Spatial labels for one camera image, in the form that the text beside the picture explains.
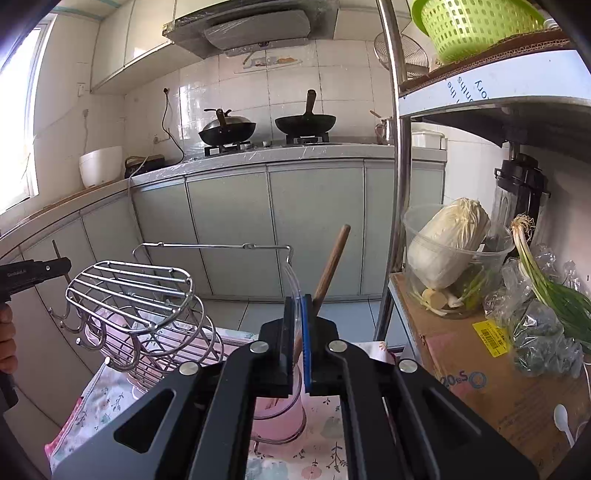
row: white container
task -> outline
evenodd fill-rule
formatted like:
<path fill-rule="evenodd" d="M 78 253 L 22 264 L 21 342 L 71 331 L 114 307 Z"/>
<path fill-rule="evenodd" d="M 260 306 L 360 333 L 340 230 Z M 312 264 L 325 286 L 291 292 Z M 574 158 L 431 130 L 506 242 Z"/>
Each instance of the white container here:
<path fill-rule="evenodd" d="M 87 189 L 123 178 L 123 147 L 101 148 L 82 155 L 80 176 Z"/>
<path fill-rule="evenodd" d="M 417 130 L 413 132 L 413 147 L 434 148 L 435 150 L 445 150 L 442 146 L 447 148 L 447 144 L 442 145 L 442 140 L 445 135 L 441 132 L 433 132 L 431 130 Z"/>

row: barcode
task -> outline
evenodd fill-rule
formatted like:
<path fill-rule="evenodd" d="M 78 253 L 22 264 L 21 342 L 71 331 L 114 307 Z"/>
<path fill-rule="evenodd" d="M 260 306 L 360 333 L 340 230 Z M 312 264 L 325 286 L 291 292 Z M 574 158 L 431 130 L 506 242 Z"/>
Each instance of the barcode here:
<path fill-rule="evenodd" d="M 493 349 L 493 350 L 497 350 L 500 345 L 496 342 L 496 340 L 493 338 L 493 336 L 491 335 L 491 333 L 488 331 L 488 329 L 483 328 L 481 330 L 482 332 L 482 336 L 484 337 L 484 340 L 486 343 L 488 343 L 488 345 Z"/>

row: pink cup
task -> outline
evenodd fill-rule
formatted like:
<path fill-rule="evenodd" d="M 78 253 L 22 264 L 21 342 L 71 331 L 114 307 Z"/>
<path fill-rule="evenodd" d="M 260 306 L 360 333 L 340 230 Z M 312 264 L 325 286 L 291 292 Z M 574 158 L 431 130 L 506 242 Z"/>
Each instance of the pink cup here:
<path fill-rule="evenodd" d="M 279 399 L 257 398 L 251 439 L 280 445 L 298 438 L 305 428 L 306 414 L 301 405 L 301 373 L 296 365 L 293 395 Z"/>

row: floor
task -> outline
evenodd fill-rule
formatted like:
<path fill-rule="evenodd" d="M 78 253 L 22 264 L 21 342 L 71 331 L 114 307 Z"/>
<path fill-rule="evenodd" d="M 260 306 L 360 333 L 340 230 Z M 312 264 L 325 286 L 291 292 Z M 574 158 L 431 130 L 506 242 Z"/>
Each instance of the floor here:
<path fill-rule="evenodd" d="M 207 314 L 216 326 L 258 333 L 261 325 L 283 316 L 283 304 L 245 301 L 204 302 Z M 320 315 L 336 323 L 339 336 L 349 342 L 370 342 L 378 318 L 379 300 L 325 303 Z M 386 336 L 389 347 L 408 343 L 398 313 L 394 311 Z"/>

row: white spoon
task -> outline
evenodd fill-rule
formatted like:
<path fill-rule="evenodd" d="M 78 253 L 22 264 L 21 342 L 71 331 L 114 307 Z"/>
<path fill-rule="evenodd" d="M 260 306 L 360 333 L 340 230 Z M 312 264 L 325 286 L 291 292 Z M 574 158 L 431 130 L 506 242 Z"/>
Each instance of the white spoon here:
<path fill-rule="evenodd" d="M 569 428 L 569 413 L 566 411 L 566 407 L 559 403 L 554 409 L 554 424 L 561 432 L 565 432 L 569 445 L 572 448 L 574 445 L 573 434 L 570 433 Z"/>

